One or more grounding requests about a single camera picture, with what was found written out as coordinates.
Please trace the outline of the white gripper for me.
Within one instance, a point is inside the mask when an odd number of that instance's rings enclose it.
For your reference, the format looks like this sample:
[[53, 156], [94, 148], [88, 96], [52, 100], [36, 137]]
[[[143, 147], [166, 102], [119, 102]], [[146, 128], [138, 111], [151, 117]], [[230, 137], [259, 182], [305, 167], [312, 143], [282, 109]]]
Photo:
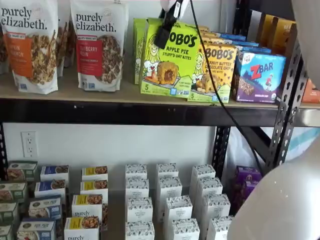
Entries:
[[157, 29], [154, 44], [164, 49], [170, 37], [172, 27], [180, 20], [187, 9], [189, 0], [161, 0], [161, 12], [159, 19], [161, 26]]

